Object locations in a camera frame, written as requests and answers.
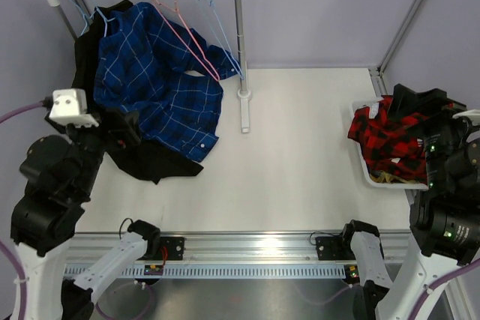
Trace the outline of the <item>red black checked shirt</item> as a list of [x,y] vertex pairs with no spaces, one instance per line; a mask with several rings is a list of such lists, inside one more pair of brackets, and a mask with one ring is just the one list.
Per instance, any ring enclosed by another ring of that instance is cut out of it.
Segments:
[[373,106],[357,109],[347,137],[360,144],[369,173],[387,172],[426,184],[423,141],[406,133],[404,125],[412,120],[389,120],[391,102],[391,96],[384,96]]

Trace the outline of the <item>yellow plaid shirt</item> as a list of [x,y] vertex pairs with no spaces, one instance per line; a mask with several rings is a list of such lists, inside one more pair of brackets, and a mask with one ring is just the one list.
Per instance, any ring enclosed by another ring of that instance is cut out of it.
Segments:
[[402,179],[387,172],[373,172],[369,174],[369,177],[378,184],[421,184],[421,182]]

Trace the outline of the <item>light blue wire hanger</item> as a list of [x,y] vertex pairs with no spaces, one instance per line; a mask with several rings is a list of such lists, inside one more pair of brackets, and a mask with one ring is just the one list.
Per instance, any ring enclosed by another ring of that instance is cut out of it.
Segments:
[[211,34],[217,41],[217,45],[224,53],[225,59],[230,63],[230,67],[235,72],[240,80],[245,79],[244,71],[242,69],[242,63],[239,57],[233,55],[232,47],[227,38],[224,30],[221,18],[218,15],[215,6],[215,0],[194,0],[198,11],[202,14],[203,19],[206,21]]

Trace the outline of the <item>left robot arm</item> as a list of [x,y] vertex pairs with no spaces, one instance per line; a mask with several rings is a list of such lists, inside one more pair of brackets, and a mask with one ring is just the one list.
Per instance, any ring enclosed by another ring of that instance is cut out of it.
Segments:
[[76,224],[91,199],[98,170],[110,150],[140,143],[137,112],[108,109],[76,116],[28,150],[20,172],[27,185],[14,207],[10,236],[22,263],[13,319],[90,319],[95,304],[119,274],[137,259],[161,251],[161,231],[143,220],[129,225],[119,242],[88,270],[64,277]]

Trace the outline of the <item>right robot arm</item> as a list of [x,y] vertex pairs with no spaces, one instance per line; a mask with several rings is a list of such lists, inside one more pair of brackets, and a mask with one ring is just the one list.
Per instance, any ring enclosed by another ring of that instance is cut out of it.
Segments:
[[395,278],[384,263],[376,226],[348,222],[340,251],[355,258],[356,319],[427,319],[447,284],[479,266],[479,111],[434,88],[394,87],[391,121],[417,115],[408,134],[423,142],[427,189],[409,210],[406,258]]

